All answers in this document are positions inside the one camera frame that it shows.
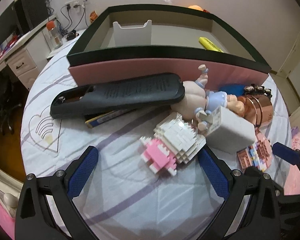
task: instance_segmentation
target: blue fabric object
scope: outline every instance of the blue fabric object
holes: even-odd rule
[[[239,84],[231,84],[231,85],[225,85],[223,87],[220,87],[220,91],[226,92],[228,95],[235,95],[237,97],[244,95],[243,88],[245,85],[239,85]]]
[[[209,94],[207,97],[208,97],[208,105],[206,106],[207,111],[213,112],[219,106],[223,106],[223,107],[227,106],[227,93],[226,92],[209,91]]]
[[[198,160],[211,185],[219,197],[226,200],[229,196],[229,182],[205,149],[199,151]]]
[[[272,153],[292,165],[297,165],[300,163],[299,153],[281,143],[276,142],[272,146]]]
[[[98,163],[99,152],[94,148],[84,158],[80,166],[74,172],[68,184],[68,196],[70,199],[80,195],[84,185],[86,184],[91,172]]]

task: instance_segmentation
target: power outlet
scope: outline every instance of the power outlet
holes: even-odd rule
[[[70,6],[71,6],[71,9],[73,8],[73,6],[74,5],[87,5],[87,4],[89,4],[90,3],[90,0],[73,0],[73,1],[71,1],[71,2],[67,2],[67,3],[65,3],[65,5],[67,5],[67,4],[70,4]]]

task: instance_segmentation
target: bed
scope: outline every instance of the bed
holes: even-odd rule
[[[168,107],[132,111],[93,129],[86,126],[84,119],[51,119],[52,131],[43,128],[46,139],[38,135],[42,120],[51,118],[53,98],[76,86],[66,58],[75,42],[53,57],[29,93],[21,129],[26,174],[52,175],[65,169],[87,146],[95,146],[99,150],[98,165],[73,202],[101,240],[196,239],[223,202],[198,160],[181,166],[178,174],[171,177],[154,175],[140,159],[143,148],[139,138],[153,135],[155,125],[169,114]],[[263,85],[272,90],[274,117],[261,131],[272,144],[281,142],[291,147],[289,117],[282,96],[270,76]],[[231,169],[241,169],[236,155],[212,150]],[[266,172],[284,186],[289,167],[275,156]],[[236,230],[248,199],[247,196],[242,202],[228,233]],[[53,199],[48,200],[57,224],[67,232]]]

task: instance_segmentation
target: lego block figure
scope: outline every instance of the lego block figure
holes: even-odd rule
[[[141,158],[145,162],[152,162],[149,168],[153,173],[165,168],[171,175],[177,174],[176,158],[161,140],[141,137],[140,141],[146,146]]]
[[[165,168],[174,176],[176,162],[188,163],[206,144],[205,137],[176,112],[161,121],[154,132],[154,139],[141,137],[140,141],[146,146],[141,158],[151,163],[149,168],[155,174]]]
[[[169,115],[154,129],[154,137],[162,140],[174,153],[178,163],[188,163],[206,144],[203,135],[182,120],[179,115],[177,119],[171,118],[176,113]]]

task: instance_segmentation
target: metal screw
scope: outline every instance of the metal screw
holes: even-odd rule
[[[66,100],[66,98],[65,98],[64,96],[61,96],[61,97],[59,97],[58,99],[61,101],[61,103],[63,103],[63,101]]]
[[[263,174],[263,177],[264,177],[265,179],[271,179],[271,177],[270,177],[270,175],[269,175],[268,173],[264,173],[264,174]]]
[[[27,180],[31,180],[31,179],[33,179],[33,177],[34,177],[34,174],[30,173],[27,175]]]
[[[61,176],[63,176],[63,174],[65,174],[65,171],[63,171],[63,170],[58,170],[58,171],[56,172],[56,176],[57,176],[57,177],[61,177]]]
[[[237,176],[237,177],[241,175],[241,171],[239,171],[239,170],[233,170],[232,173],[234,176]]]

